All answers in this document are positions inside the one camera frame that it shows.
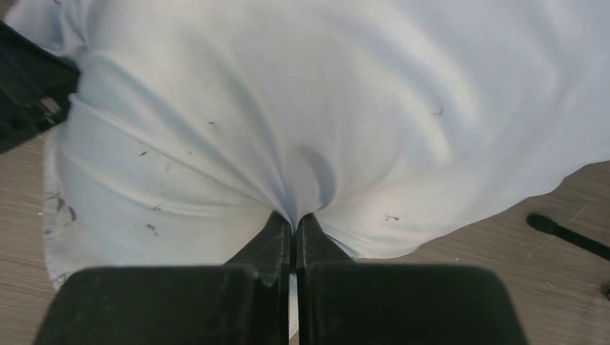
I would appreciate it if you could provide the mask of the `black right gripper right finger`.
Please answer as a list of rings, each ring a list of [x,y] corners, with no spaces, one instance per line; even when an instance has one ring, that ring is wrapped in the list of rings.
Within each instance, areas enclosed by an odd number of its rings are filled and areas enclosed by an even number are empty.
[[[295,233],[302,344],[525,344],[497,275],[456,264],[358,263],[315,215]]]

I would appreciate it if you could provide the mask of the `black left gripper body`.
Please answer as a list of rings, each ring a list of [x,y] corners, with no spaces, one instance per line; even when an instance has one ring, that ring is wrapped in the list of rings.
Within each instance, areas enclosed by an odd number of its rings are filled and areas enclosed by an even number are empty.
[[[1,23],[1,153],[62,124],[80,72]]]

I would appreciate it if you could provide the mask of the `light blue pillowcase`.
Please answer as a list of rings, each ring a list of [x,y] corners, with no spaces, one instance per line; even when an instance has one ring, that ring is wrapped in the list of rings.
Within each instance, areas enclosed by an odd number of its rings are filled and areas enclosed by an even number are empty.
[[[607,1],[18,1],[80,71],[44,151],[55,288],[222,264],[273,211],[390,259],[609,159]]]

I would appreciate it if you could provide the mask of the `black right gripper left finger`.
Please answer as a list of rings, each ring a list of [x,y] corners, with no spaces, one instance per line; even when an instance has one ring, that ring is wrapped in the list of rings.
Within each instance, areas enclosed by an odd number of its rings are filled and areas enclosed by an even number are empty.
[[[291,226],[272,213],[220,266],[95,267],[70,276],[36,344],[287,344]]]

